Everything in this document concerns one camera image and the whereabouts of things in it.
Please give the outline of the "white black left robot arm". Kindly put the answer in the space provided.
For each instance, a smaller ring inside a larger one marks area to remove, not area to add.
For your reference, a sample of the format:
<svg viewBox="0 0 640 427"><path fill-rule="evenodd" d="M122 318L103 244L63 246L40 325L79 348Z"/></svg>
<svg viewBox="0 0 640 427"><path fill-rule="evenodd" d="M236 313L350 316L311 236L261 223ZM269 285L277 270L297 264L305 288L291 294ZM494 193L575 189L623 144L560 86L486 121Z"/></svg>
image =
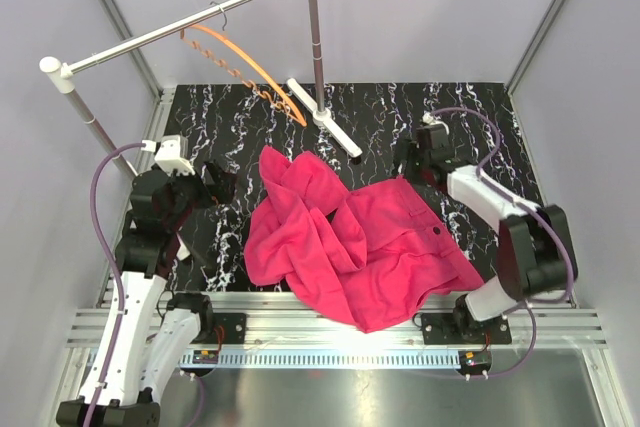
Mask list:
<svg viewBox="0 0 640 427"><path fill-rule="evenodd" d="M160 402L190 343L209 341L216 320L208 296L175 294L157 333L151 322L179 259L179 232L197 209L233 200L236 176L217 163L204 182L193 169L154 166L136 176L120 241L107 253L115 265L114 298L93 367L78 397L62 402L60 426L156 426Z"/></svg>

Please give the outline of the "pink trousers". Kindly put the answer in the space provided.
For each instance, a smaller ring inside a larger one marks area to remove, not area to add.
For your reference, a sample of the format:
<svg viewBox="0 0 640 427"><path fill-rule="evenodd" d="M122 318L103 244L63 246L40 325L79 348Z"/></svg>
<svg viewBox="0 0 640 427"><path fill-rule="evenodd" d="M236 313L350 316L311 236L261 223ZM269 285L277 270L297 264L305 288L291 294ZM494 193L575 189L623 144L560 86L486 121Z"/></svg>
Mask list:
<svg viewBox="0 0 640 427"><path fill-rule="evenodd" d="M348 190L320 158L259 157L266 198L244 249L250 281L285 281L306 306L364 333L410 320L432 294L483 280L439 216L403 178Z"/></svg>

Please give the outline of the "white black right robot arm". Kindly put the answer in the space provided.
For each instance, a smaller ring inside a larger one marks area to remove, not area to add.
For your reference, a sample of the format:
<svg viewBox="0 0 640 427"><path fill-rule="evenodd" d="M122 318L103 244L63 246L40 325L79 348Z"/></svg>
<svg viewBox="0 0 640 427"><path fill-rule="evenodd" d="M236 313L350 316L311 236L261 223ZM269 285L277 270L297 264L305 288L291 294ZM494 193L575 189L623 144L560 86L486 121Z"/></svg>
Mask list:
<svg viewBox="0 0 640 427"><path fill-rule="evenodd" d="M528 201L457 157L441 122L398 142L392 173L464 204L498 235L496 274L456 301L452 323L458 340L477 343L491 324L539 294L561 290L557 300L568 300L578 268L562 208Z"/></svg>

